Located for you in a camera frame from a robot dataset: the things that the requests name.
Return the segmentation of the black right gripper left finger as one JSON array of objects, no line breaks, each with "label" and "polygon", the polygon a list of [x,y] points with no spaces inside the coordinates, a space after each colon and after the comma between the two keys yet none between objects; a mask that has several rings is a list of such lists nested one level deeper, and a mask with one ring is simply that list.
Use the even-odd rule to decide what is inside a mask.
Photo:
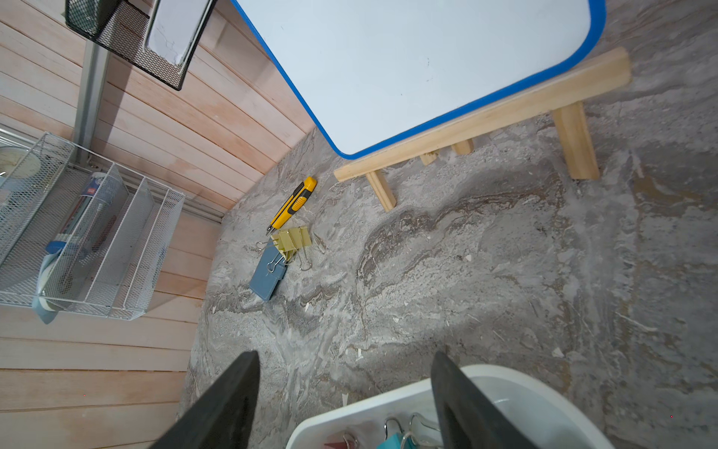
[{"label": "black right gripper left finger", "polygon": [[260,357],[244,352],[154,448],[247,448],[260,387]]}]

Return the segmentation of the yellow binder clip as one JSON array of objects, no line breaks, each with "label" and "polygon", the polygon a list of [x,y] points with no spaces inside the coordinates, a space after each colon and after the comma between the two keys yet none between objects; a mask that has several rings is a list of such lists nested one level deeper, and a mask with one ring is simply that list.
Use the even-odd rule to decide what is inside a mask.
[{"label": "yellow binder clip", "polygon": [[312,262],[307,253],[308,248],[312,245],[312,238],[307,226],[281,230],[271,236],[271,241],[280,254],[282,264],[288,265],[298,259],[301,271],[309,271],[312,268]]}]

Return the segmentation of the white plastic storage box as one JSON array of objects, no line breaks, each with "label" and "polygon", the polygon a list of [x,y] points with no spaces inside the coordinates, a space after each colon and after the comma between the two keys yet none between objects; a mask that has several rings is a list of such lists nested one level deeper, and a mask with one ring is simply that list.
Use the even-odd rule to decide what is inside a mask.
[{"label": "white plastic storage box", "polygon": [[[572,403],[548,385],[517,370],[471,365],[462,372],[493,406],[540,448],[611,448],[603,433]],[[344,432],[359,448],[377,448],[384,441],[384,421],[396,418],[413,434],[417,448],[441,448],[438,414],[431,382],[419,381],[302,422],[289,448],[323,448]]]}]

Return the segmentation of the pink binder clip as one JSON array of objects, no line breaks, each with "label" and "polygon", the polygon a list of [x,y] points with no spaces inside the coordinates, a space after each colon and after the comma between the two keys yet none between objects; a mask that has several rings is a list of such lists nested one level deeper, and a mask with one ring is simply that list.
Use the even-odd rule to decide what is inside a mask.
[{"label": "pink binder clip", "polygon": [[326,442],[323,449],[358,449],[359,441],[349,432],[344,432],[336,442]]}]

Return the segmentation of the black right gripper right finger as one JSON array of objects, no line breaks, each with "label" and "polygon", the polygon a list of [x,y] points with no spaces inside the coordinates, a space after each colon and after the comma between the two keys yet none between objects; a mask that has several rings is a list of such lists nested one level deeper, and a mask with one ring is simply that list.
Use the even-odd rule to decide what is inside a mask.
[{"label": "black right gripper right finger", "polygon": [[445,448],[535,446],[445,353],[435,353],[430,379]]}]

